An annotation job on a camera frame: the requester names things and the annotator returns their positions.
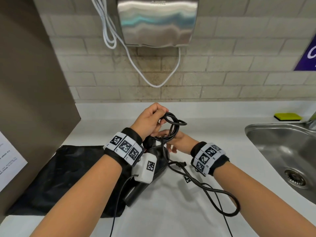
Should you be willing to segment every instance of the stainless steel hand dryer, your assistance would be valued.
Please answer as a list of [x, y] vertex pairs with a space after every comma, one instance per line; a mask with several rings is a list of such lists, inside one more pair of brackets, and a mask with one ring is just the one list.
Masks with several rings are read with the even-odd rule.
[[128, 46], [186, 46], [195, 27], [199, 0], [117, 0]]

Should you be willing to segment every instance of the hand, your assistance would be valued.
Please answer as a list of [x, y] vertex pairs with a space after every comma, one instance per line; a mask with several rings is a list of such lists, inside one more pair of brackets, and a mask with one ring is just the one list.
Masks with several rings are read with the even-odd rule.
[[166, 107], [153, 103], [139, 115], [134, 124], [132, 124], [131, 129], [136, 131], [144, 140], [151, 133], [158, 132], [161, 126], [167, 122], [165, 119], [160, 120], [166, 112], [169, 112]]
[[[154, 132], [151, 136], [166, 136], [169, 135], [169, 130]], [[178, 131], [176, 136], [167, 143], [167, 149], [169, 152], [177, 153], [177, 150], [190, 155], [193, 147], [199, 143], [197, 140], [191, 138], [190, 136]]]

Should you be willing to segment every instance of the sponge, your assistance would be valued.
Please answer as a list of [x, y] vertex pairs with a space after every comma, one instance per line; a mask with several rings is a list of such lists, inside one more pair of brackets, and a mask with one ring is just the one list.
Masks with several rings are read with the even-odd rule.
[[276, 113], [274, 117], [279, 121], [301, 121], [303, 119], [295, 113]]

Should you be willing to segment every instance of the stainless steel sink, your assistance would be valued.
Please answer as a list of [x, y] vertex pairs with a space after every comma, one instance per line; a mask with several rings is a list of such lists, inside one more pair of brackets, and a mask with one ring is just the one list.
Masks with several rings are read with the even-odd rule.
[[245, 132], [279, 175], [316, 204], [316, 131], [299, 123], [250, 125]]

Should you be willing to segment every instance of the backsplash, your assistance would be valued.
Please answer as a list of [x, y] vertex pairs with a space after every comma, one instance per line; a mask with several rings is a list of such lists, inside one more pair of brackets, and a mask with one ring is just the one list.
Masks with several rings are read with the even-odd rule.
[[[122, 46], [105, 46], [91, 0], [34, 1], [77, 103], [316, 99], [316, 72], [292, 71], [315, 34], [316, 0], [200, 0], [192, 41], [161, 88]], [[155, 85], [178, 61], [176, 48], [130, 54]]]

